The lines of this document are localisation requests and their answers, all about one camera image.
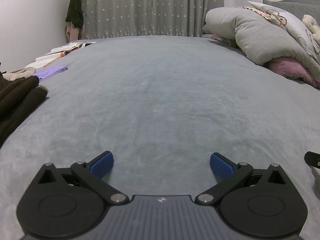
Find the white teddy bear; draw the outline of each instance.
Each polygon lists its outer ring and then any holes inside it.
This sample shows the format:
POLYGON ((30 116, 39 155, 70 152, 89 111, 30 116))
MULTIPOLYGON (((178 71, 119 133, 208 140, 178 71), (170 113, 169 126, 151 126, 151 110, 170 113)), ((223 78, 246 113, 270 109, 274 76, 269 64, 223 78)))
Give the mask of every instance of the white teddy bear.
POLYGON ((305 14, 302 19, 303 24, 311 31, 313 38, 320 45, 320 27, 317 21, 308 14, 305 14))

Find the curtain fold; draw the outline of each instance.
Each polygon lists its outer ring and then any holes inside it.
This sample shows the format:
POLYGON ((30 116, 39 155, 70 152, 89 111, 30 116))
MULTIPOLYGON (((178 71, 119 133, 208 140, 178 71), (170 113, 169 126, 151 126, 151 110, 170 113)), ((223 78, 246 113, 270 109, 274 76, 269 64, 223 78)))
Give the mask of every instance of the curtain fold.
POLYGON ((201 36, 209 9, 224 0, 83 0, 86 38, 201 36))

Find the bed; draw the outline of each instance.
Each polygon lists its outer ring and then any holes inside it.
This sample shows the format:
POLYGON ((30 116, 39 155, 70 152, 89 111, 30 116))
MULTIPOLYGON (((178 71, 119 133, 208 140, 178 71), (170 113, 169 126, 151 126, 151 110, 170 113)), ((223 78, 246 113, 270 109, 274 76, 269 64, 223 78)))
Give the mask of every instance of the bed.
POLYGON ((320 91, 206 38, 97 40, 52 63, 47 100, 0 149, 0 239, 22 236, 16 205, 43 163, 68 167, 109 150, 104 180, 133 194, 190 194, 217 183, 212 152, 255 168, 279 163, 308 206, 301 232, 320 235, 320 91))

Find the folded purple garment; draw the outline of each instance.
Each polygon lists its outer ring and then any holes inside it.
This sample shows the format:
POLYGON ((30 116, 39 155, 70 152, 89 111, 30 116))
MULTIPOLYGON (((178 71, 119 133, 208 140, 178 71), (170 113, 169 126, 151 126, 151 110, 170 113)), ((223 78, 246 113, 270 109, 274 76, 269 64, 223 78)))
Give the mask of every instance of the folded purple garment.
POLYGON ((49 78, 55 74, 66 71, 68 68, 64 66, 46 67, 44 70, 34 73, 39 78, 39 82, 49 78))

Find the triangular hole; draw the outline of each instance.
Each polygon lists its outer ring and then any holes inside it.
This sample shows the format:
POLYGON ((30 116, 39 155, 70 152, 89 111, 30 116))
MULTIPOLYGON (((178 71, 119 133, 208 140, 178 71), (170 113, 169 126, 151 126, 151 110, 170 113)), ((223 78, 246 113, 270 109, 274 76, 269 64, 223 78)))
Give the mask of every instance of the triangular hole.
POLYGON ((39 184, 43 184, 43 183, 49 183, 49 182, 55 182, 56 179, 53 176, 52 172, 50 170, 46 170, 44 172, 44 174, 42 175, 39 184))
POLYGON ((271 173, 271 176, 268 179, 268 182, 270 183, 276 183, 276 184, 285 184, 283 178, 281 177, 279 171, 273 171, 271 173))

